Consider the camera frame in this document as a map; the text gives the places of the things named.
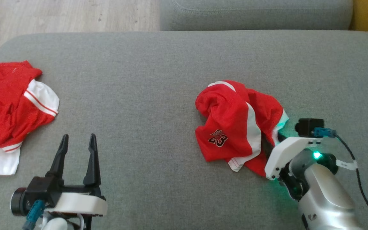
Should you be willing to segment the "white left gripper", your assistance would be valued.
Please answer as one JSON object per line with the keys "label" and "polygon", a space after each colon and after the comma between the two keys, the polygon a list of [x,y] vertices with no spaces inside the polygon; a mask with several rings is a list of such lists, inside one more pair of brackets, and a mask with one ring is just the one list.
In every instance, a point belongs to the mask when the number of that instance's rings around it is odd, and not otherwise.
{"label": "white left gripper", "polygon": [[[63,169],[68,151],[69,135],[64,134],[46,177],[53,177],[60,186],[64,185]],[[97,139],[91,134],[88,145],[90,152],[88,168],[83,184],[88,187],[101,185]],[[49,207],[45,209],[46,230],[90,230],[93,217],[106,216],[108,203],[102,195],[89,192],[62,192],[54,188],[47,190]]]}

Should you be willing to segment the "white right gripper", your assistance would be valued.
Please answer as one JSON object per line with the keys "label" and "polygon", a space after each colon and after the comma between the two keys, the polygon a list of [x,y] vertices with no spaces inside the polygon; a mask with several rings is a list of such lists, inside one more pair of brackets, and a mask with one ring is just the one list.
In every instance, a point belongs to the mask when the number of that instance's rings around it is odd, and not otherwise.
{"label": "white right gripper", "polygon": [[288,176],[303,179],[305,171],[323,158],[320,139],[311,137],[286,137],[273,131],[274,148],[265,166],[269,180],[280,180],[285,170]]}

